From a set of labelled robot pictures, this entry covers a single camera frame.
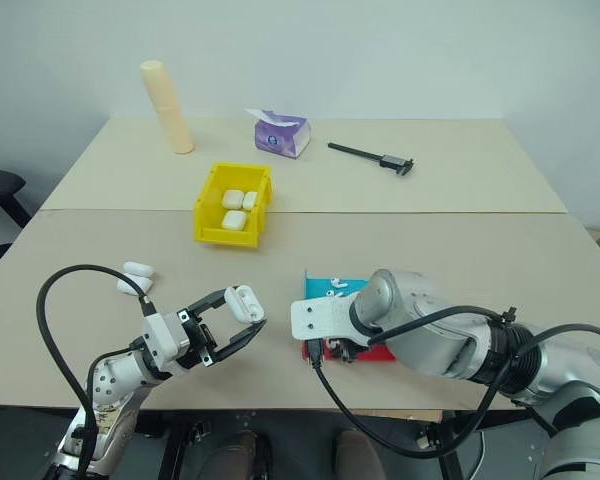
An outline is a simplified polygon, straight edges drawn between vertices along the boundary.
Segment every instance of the beige cylinder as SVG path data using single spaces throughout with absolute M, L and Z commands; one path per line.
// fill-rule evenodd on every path
M 148 60 L 140 65 L 140 72 L 171 149 L 175 153 L 189 153 L 194 148 L 193 140 L 180 112 L 167 67 L 159 60 Z

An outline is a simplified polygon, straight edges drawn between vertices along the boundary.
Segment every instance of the yellow plastic bin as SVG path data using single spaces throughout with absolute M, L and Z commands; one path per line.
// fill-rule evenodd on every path
M 258 192 L 256 203 L 247 212 L 247 222 L 240 232 L 222 228 L 227 209 L 222 206 L 222 196 L 230 189 Z M 193 239 L 198 242 L 258 246 L 258 235 L 264 231 L 267 205 L 273 195 L 269 167 L 216 163 L 211 168 L 202 192 L 193 207 Z

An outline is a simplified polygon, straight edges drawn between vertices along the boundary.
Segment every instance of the tissue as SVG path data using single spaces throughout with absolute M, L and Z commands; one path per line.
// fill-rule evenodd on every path
M 256 148 L 290 158 L 298 158 L 309 144 L 311 127 L 306 118 L 277 115 L 271 110 L 247 109 L 258 118 Z

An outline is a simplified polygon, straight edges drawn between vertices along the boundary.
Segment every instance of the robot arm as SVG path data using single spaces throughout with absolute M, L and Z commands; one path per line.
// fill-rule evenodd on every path
M 301 340 L 344 338 L 365 347 L 395 328 L 447 308 L 424 276 L 379 270 L 357 294 L 295 302 L 292 331 Z M 417 372 L 490 385 L 505 361 L 537 333 L 535 327 L 514 323 L 512 310 L 491 314 L 494 318 L 484 313 L 447 316 L 386 338 L 386 345 L 399 362 Z M 514 359 L 499 391 L 532 408 L 555 435 L 544 474 L 569 465 L 600 465 L 599 351 L 550 338 Z
M 217 344 L 201 314 L 227 303 L 236 320 L 250 324 L 216 350 Z M 265 313 L 248 286 L 218 290 L 176 313 L 145 317 L 142 336 L 130 351 L 102 359 L 93 369 L 93 409 L 98 424 L 88 478 L 106 479 L 115 470 L 134 432 L 142 402 L 152 388 L 172 376 L 187 374 L 202 363 L 220 362 L 245 347 L 262 329 Z M 82 449 L 85 411 L 77 412 L 58 446 L 46 479 L 75 478 Z

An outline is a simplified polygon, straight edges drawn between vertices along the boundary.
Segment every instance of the person's leg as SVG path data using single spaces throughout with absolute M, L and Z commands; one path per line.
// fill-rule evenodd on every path
M 362 432 L 345 430 L 335 440 L 338 480 L 386 480 L 378 454 Z
M 249 480 L 255 454 L 256 435 L 242 432 L 207 458 L 198 480 Z

